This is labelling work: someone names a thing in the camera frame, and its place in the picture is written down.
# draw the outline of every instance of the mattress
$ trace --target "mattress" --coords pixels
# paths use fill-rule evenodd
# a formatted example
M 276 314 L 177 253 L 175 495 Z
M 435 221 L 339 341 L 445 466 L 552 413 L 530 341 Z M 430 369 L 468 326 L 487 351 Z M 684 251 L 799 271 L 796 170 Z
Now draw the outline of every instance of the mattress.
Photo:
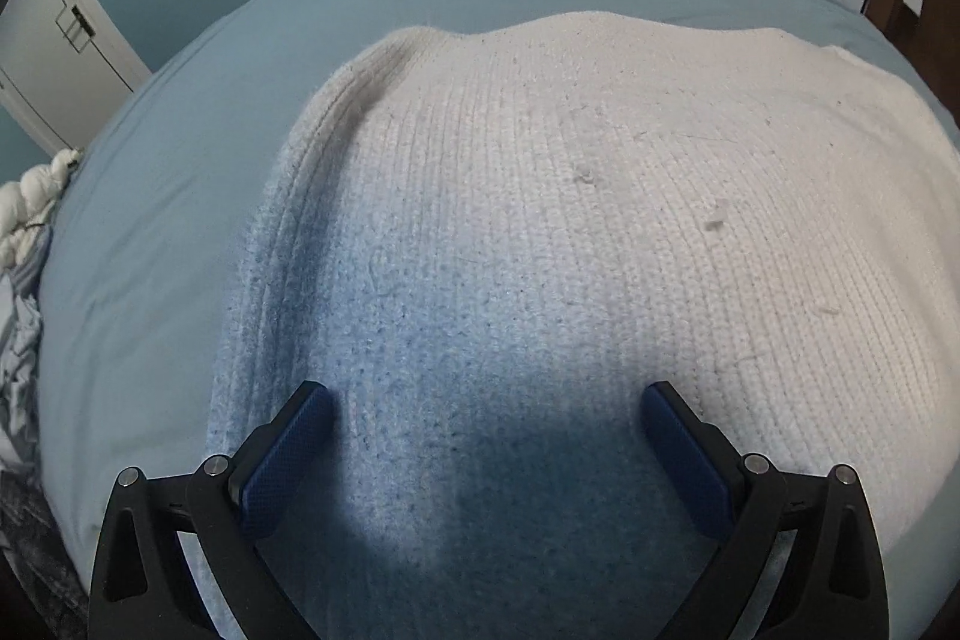
M 66 194 L 40 289 L 43 487 L 89 584 L 112 482 L 196 469 L 224 292 L 278 148 L 310 95 L 407 25 L 474 33 L 576 10 L 693 28 L 780 28 L 903 77 L 894 47 L 839 0 L 252 0 L 121 110 Z M 689 75 L 696 80 L 695 73 Z M 884 562 L 894 638 L 915 638 L 960 579 L 960 469 Z

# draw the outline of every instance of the metal screw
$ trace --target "metal screw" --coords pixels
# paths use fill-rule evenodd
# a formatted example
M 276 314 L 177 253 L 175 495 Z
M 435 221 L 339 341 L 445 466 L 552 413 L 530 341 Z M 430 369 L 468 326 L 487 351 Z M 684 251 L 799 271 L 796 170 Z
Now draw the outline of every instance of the metal screw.
M 853 471 L 853 467 L 848 467 L 846 464 L 841 464 L 837 467 L 836 475 L 837 480 L 840 480 L 843 485 L 853 485 L 856 483 L 856 472 Z
M 223 475 L 223 473 L 227 471 L 229 463 L 230 461 L 226 456 L 210 456 L 210 458 L 203 463 L 203 472 L 210 475 L 210 477 Z
M 126 488 L 128 485 L 136 483 L 138 477 L 140 477 L 140 470 L 136 467 L 127 467 L 127 469 L 117 475 L 117 482 Z
M 751 453 L 750 456 L 744 458 L 743 465 L 748 471 L 753 472 L 755 475 L 762 475 L 770 469 L 770 462 L 767 461 L 766 458 L 763 458 L 763 456 L 760 456 L 759 453 Z

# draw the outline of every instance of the wooden frame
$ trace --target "wooden frame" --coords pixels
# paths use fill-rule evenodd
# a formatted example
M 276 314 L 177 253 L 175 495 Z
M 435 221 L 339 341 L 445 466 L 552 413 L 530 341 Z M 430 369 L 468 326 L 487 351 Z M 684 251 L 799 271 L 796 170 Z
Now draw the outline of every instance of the wooden frame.
M 923 0 L 919 16 L 904 0 L 868 0 L 864 14 L 960 121 L 960 0 Z

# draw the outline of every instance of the white door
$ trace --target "white door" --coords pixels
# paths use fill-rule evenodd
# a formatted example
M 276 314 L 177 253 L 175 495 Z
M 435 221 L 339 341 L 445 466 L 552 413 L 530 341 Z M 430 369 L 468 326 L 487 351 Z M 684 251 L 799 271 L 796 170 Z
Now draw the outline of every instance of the white door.
M 149 74 L 96 0 L 0 13 L 0 102 L 48 152 L 88 145 Z
M 87 145 L 131 95 L 95 39 L 83 11 L 64 0 L 10 0 L 0 15 L 0 70 L 74 148 Z

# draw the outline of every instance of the folded sweater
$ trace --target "folded sweater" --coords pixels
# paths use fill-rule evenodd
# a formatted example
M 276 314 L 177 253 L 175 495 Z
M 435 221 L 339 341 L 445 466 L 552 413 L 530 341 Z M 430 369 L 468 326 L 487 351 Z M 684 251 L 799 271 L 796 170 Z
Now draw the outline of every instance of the folded sweater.
M 782 470 L 850 463 L 889 551 L 960 451 L 958 233 L 941 126 L 842 49 L 606 13 L 402 30 L 280 152 L 208 452 L 334 392 L 261 546 L 322 637 L 652 637 L 710 545 L 641 391 Z

